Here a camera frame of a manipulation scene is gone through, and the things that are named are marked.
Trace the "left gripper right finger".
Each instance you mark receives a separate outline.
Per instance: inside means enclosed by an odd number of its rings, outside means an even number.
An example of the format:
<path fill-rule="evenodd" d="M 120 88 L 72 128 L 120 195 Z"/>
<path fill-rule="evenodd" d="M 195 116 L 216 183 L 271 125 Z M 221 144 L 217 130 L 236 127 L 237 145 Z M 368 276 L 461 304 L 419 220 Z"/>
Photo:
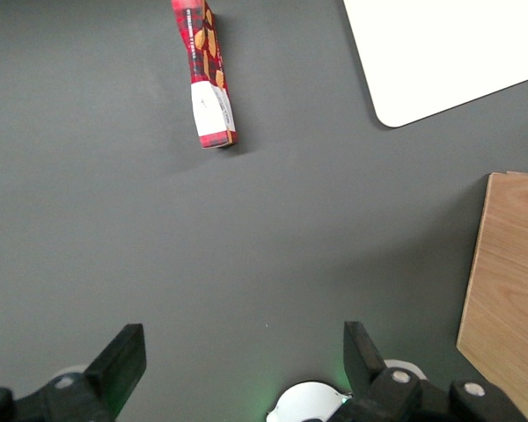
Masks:
<path fill-rule="evenodd" d="M 343 363 L 352 397 L 334 421 L 526 421 L 506 393 L 486 380 L 459 380 L 447 390 L 412 370 L 389 367 L 363 324 L 344 323 Z"/>

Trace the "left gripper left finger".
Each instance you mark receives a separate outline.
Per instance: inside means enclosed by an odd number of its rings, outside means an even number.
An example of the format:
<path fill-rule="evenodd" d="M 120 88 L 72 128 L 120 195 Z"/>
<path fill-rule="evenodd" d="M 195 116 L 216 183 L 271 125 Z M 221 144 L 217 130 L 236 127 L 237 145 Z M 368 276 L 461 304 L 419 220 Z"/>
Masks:
<path fill-rule="evenodd" d="M 84 369 L 65 369 L 16 398 L 0 387 L 0 421 L 115 421 L 147 359 L 142 324 L 127 324 Z"/>

